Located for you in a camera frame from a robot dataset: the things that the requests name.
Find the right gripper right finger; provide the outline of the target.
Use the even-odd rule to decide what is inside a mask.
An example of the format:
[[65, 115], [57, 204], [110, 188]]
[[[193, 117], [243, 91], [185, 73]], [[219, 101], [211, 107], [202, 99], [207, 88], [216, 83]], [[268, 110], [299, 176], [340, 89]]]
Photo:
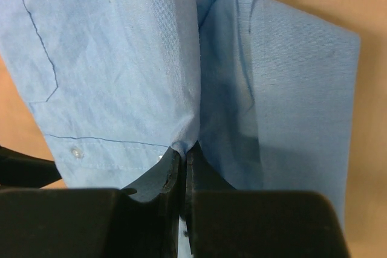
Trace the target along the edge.
[[237, 190], [187, 153], [183, 218], [195, 257], [349, 257], [333, 206], [315, 192]]

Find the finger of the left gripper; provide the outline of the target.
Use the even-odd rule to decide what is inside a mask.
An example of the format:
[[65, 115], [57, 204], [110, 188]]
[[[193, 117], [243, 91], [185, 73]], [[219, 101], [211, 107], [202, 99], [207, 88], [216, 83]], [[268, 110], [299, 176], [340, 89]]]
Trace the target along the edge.
[[1, 186], [41, 188], [61, 179], [55, 163], [1, 146]]

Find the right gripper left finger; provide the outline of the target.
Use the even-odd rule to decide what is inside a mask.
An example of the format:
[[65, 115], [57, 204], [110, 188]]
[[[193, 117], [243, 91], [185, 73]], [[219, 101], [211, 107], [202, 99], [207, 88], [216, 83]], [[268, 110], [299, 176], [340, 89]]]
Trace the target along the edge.
[[1, 186], [2, 257], [177, 257], [180, 155], [123, 189]]

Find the light blue long sleeve shirt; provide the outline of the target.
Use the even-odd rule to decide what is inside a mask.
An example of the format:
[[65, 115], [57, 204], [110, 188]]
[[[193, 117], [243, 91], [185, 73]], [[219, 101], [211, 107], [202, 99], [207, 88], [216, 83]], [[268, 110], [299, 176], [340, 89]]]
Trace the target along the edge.
[[340, 228], [360, 39], [274, 0], [1, 0], [1, 57], [61, 179], [123, 189], [168, 149], [237, 190], [315, 192]]

